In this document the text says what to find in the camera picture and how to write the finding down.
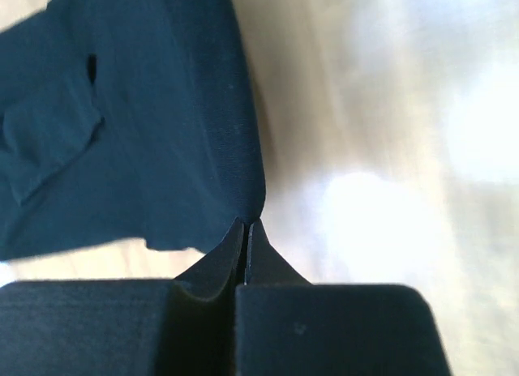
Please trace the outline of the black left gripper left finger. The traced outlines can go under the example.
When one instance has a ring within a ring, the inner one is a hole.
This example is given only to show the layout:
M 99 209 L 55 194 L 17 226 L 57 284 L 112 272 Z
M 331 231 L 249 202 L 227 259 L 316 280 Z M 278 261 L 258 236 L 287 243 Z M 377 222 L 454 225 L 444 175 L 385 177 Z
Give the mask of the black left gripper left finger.
M 245 229 L 173 279 L 20 281 L 1 290 L 4 375 L 223 375 Z

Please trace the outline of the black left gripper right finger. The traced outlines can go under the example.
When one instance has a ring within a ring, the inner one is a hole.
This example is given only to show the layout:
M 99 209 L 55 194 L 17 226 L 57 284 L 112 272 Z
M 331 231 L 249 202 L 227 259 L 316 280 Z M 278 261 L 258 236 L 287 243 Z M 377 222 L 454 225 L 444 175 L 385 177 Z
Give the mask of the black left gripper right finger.
M 235 292 L 238 375 L 448 375 L 428 303 L 399 284 L 311 284 L 255 222 Z

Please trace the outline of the black t shirt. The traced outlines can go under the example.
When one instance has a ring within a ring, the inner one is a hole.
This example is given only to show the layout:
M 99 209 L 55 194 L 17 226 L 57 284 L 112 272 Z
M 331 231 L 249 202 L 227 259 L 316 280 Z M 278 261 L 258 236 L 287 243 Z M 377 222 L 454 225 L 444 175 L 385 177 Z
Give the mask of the black t shirt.
M 2 259 L 207 253 L 264 200 L 231 0 L 51 0 L 2 33 Z

